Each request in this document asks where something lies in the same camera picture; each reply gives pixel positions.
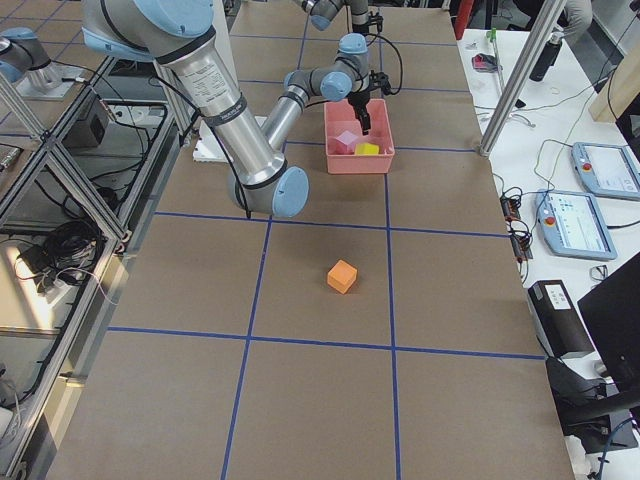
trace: black box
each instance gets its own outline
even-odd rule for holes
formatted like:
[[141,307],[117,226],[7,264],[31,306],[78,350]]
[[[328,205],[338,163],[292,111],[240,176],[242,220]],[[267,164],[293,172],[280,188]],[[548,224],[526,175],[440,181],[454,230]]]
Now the black box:
[[562,280],[544,280],[528,290],[540,341],[559,358],[581,358],[594,351]]

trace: monitor stand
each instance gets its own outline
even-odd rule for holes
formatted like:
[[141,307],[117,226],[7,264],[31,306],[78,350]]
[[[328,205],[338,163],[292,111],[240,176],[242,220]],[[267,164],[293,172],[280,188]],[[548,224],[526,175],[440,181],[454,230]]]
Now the monitor stand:
[[[602,380],[586,380],[557,359],[548,358],[546,366],[559,415],[571,409],[572,406],[598,402],[602,398],[618,393],[615,385],[607,384]],[[609,433],[628,418],[629,411],[622,410],[574,425],[566,425],[561,422],[562,432],[565,436],[578,437],[587,453],[598,453],[604,450]],[[616,433],[609,450],[622,450],[637,446],[638,442],[633,436],[631,424],[627,423]]]

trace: person's leg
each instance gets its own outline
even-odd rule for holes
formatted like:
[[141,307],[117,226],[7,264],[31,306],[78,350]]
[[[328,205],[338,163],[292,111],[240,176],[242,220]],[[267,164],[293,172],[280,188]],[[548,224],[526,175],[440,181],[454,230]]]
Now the person's leg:
[[591,0],[567,0],[564,14],[569,22],[569,26],[564,29],[565,41],[571,46],[591,25],[593,19]]

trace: orange cube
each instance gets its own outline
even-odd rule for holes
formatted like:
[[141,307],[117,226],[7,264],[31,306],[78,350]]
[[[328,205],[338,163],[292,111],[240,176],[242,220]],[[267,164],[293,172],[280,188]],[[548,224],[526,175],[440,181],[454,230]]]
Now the orange cube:
[[357,275],[358,270],[355,267],[344,260],[338,260],[338,263],[327,274],[327,283],[340,293],[347,293],[347,290],[356,281]]

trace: pink cube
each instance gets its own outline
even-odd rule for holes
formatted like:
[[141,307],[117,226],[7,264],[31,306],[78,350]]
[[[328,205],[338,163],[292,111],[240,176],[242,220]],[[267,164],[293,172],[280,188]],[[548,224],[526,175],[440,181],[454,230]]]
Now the pink cube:
[[357,135],[345,130],[336,137],[335,149],[338,155],[352,155],[356,150],[356,142],[358,141]]

